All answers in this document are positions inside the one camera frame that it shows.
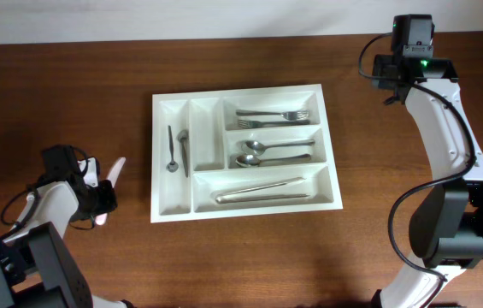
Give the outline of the pink plastic knife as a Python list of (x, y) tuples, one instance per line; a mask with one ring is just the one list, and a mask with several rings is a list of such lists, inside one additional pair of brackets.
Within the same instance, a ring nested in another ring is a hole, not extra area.
[[(110, 181), (110, 184), (112, 187), (115, 187), (116, 182), (118, 181), (118, 178), (120, 176), (121, 170), (126, 162), (126, 159), (124, 157), (119, 157), (112, 168), (109, 170), (109, 173), (107, 175), (107, 180)], [(98, 226), (103, 226), (108, 219), (108, 214), (104, 213), (95, 218), (95, 223)]]

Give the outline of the small thin steel teaspoon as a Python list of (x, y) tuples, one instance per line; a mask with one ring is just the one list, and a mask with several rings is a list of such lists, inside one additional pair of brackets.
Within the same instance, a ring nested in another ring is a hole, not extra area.
[(178, 170), (179, 165), (174, 159), (174, 139), (172, 134), (172, 128), (168, 125), (168, 149), (170, 154), (170, 161), (166, 166), (166, 170), (170, 173), (174, 173)]

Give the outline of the steel teaspoon patterned handle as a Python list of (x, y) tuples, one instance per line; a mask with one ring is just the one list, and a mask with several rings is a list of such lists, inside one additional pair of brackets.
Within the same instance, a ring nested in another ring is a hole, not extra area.
[(189, 177), (189, 160), (188, 160), (188, 153), (187, 153), (187, 144), (189, 141), (189, 131), (187, 129), (184, 129), (179, 132), (177, 135), (177, 140), (180, 142), (180, 150), (181, 150), (181, 157), (182, 157), (182, 163), (183, 163), (183, 168), (184, 168), (184, 174), (185, 177)]

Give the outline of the steel fork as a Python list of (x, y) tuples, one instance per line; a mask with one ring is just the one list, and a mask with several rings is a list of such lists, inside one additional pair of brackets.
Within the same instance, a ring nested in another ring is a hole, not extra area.
[(274, 112), (274, 111), (256, 111), (256, 110), (236, 110), (237, 116), (280, 116), (287, 121), (300, 121), (309, 118), (308, 110)]
[(242, 120), (238, 119), (233, 125), (232, 129), (258, 129), (265, 127), (290, 127), (309, 125), (310, 120), (299, 121), (256, 121), (256, 120)]

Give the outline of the large steel tablespoon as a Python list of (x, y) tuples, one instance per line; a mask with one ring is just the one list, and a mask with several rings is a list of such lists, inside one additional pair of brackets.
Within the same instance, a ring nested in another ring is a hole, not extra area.
[(292, 146), (311, 146), (314, 145), (313, 139), (292, 141), (287, 143), (279, 143), (273, 145), (265, 145), (256, 140), (246, 140), (241, 144), (241, 150), (248, 155), (261, 156), (266, 150), (278, 147), (292, 147)]

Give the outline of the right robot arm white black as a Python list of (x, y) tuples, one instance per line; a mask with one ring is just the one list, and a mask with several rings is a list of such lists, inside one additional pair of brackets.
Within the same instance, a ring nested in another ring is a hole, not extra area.
[(393, 204), (387, 232), (403, 268), (373, 307), (428, 307), (455, 277), (483, 261), (483, 152), (465, 116), (452, 61), (433, 55), (431, 15), (397, 15), (391, 52), (369, 79), (413, 117), (432, 180)]

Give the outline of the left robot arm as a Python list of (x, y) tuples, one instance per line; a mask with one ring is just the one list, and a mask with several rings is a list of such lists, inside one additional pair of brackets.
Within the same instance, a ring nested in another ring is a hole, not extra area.
[(105, 179), (100, 164), (73, 145), (41, 153), (44, 173), (21, 192), (27, 203), (0, 235), (0, 307), (129, 307), (93, 294), (63, 237), (78, 221), (106, 223), (117, 207), (115, 184), (126, 160)]

